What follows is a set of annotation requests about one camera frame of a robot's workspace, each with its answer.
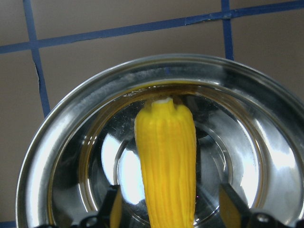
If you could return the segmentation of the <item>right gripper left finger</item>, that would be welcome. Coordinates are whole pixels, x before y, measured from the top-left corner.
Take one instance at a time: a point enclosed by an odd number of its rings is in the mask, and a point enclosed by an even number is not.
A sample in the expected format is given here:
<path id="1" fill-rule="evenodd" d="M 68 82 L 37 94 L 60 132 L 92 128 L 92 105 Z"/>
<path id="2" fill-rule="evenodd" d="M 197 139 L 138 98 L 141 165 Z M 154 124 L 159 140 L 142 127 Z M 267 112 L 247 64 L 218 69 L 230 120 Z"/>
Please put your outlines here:
<path id="1" fill-rule="evenodd" d="M 120 185 L 111 185 L 96 215 L 83 217 L 70 228 L 119 228 L 122 219 L 122 193 Z"/>

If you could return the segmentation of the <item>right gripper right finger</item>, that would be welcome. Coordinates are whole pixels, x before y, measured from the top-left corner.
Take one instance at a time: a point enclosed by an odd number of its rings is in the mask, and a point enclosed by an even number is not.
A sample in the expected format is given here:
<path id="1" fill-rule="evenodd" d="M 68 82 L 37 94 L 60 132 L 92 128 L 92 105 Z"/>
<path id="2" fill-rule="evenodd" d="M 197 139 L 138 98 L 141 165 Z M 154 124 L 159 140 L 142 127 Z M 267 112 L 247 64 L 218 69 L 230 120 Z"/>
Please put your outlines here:
<path id="1" fill-rule="evenodd" d="M 267 194 L 264 208 L 249 208 L 238 193 L 229 183 L 219 186 L 219 211 L 220 217 L 227 228 L 288 228 L 283 223 L 290 211 L 292 204 L 281 199 L 280 195 Z"/>

